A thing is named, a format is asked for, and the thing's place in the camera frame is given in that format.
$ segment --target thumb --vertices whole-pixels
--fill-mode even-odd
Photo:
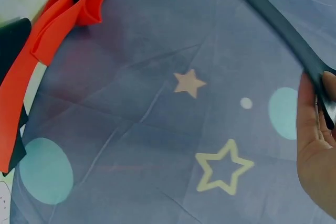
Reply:
[[[325,71],[322,81],[330,99],[336,101],[336,76],[331,72]]]

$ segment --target red fabric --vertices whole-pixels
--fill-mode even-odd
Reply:
[[[40,61],[50,65],[56,50],[74,25],[100,23],[103,0],[49,0],[27,43],[0,86],[0,171],[8,172],[23,99]]]

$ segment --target teal polka dot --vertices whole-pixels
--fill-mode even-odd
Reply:
[[[22,182],[37,200],[55,205],[64,201],[74,184],[70,162],[53,141],[36,138],[26,145],[19,165]]]
[[[275,130],[284,138],[296,139],[296,110],[298,92],[291,88],[280,88],[268,103],[268,114]]]

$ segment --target white dot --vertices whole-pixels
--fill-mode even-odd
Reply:
[[[250,98],[244,97],[241,99],[240,101],[240,105],[244,108],[244,109],[251,109],[252,108],[252,101]]]

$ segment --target star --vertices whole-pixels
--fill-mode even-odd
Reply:
[[[231,182],[229,185],[222,180],[209,182],[213,170],[207,160],[221,160],[228,152],[230,152],[232,162],[240,164],[242,167],[231,174]],[[197,186],[197,191],[206,191],[220,187],[230,195],[235,195],[237,192],[238,177],[254,166],[253,161],[238,157],[238,148],[233,139],[229,139],[218,153],[196,153],[196,160],[204,171],[204,175]]]
[[[186,74],[174,73],[175,77],[179,81],[174,92],[188,92],[193,98],[197,98],[197,89],[206,85],[205,82],[196,78],[195,70],[191,69]]]

